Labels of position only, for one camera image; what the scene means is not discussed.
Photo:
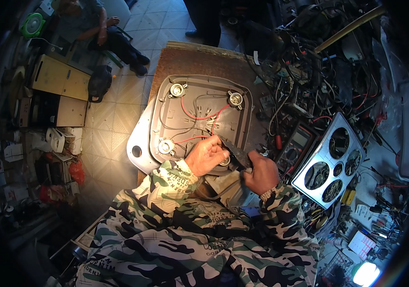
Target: red bag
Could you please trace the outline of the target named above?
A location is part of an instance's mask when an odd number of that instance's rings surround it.
[[[77,164],[71,163],[69,165],[69,174],[79,185],[85,182],[85,172],[82,169],[82,162],[80,160]]]

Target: digital multimeter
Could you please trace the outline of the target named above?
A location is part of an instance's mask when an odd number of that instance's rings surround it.
[[[316,143],[318,133],[299,121],[290,139],[275,158],[278,169],[292,176]]]

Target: wooden workbench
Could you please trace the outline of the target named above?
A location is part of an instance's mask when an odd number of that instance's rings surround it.
[[[245,151],[259,148],[259,143],[265,143],[268,123],[261,123],[255,118],[255,113],[261,108],[259,98],[268,95],[266,87],[261,83],[255,86],[255,73],[248,66],[242,53],[215,48],[194,43],[169,41],[161,51],[152,88],[150,89],[149,103],[157,97],[158,90],[164,79],[171,75],[204,75],[222,77],[236,84],[248,88],[253,98],[255,108],[252,111],[250,136],[247,138]],[[138,184],[145,175],[139,172]]]

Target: black shoe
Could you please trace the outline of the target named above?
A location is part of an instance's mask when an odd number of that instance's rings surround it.
[[[141,65],[146,66],[150,63],[150,59],[147,58],[144,55],[137,55],[137,60],[139,61],[139,63],[141,63]]]
[[[193,30],[193,31],[185,32],[185,36],[187,36],[189,38],[200,38],[201,34],[198,31]]]
[[[138,76],[144,76],[147,73],[147,68],[140,63],[130,64],[130,70]]]

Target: wooden cabinet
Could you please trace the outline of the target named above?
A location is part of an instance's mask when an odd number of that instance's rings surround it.
[[[47,55],[41,55],[34,69],[31,88],[88,100],[90,75]]]

